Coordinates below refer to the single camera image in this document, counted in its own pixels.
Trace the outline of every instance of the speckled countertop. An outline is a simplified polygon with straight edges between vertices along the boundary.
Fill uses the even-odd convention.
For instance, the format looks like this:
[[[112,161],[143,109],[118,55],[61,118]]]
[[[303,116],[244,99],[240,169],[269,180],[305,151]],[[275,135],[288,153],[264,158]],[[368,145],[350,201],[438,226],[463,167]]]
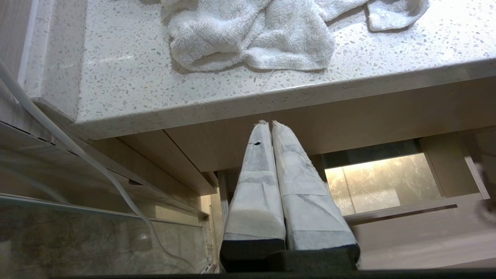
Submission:
[[[332,22],[323,71],[246,65],[191,73],[171,61],[159,3],[89,0],[73,126],[103,139],[496,75],[496,1],[432,0],[401,32],[371,33],[365,12]]]

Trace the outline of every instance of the white paper wrap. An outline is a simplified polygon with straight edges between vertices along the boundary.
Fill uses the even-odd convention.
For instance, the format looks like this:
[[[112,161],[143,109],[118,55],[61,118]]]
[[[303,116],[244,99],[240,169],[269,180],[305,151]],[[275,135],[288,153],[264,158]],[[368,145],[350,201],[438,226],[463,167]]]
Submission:
[[[229,206],[224,240],[286,238],[269,124],[251,132],[243,166]]]
[[[272,141],[281,192],[287,247],[319,250],[357,241],[293,131],[273,122]]]

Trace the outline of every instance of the marble wall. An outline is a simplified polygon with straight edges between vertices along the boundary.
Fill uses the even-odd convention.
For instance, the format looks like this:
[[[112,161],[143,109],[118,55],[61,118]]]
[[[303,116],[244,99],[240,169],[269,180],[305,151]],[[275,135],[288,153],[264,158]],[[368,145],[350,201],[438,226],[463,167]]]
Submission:
[[[423,153],[326,169],[325,174],[343,215],[441,198]]]
[[[154,222],[162,244],[207,264],[203,228]],[[0,278],[191,273],[152,244],[140,219],[0,204]]]

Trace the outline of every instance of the terrazzo countertop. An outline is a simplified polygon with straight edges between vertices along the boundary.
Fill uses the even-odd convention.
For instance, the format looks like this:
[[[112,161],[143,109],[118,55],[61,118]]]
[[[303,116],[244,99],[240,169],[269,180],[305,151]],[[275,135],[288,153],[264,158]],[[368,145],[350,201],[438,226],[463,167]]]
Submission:
[[[73,126],[97,140],[494,76],[494,6],[432,0],[409,29],[379,33],[357,8],[330,23],[326,70],[201,73],[171,60],[159,3],[89,0]]]

